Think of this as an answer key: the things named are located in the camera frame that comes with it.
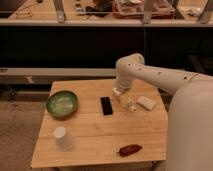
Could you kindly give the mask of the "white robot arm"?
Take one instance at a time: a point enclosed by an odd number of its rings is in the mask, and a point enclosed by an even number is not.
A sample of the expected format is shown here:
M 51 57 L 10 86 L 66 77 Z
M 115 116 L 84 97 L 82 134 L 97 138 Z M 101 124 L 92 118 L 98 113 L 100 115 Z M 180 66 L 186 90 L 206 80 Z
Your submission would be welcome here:
M 172 96 L 168 113 L 165 171 L 213 171 L 213 76 L 145 64 L 139 53 L 116 61 L 116 89 L 135 79 Z

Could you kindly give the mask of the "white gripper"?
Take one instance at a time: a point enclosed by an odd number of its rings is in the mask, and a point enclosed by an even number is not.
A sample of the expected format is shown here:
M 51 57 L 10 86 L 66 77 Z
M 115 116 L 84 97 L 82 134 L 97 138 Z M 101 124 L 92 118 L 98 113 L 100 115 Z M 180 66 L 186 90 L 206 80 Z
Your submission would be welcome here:
M 125 77 L 117 77 L 115 87 L 112 89 L 113 95 L 119 97 L 121 106 L 128 108 L 132 104 L 132 100 L 128 95 L 122 95 L 129 89 L 129 80 Z

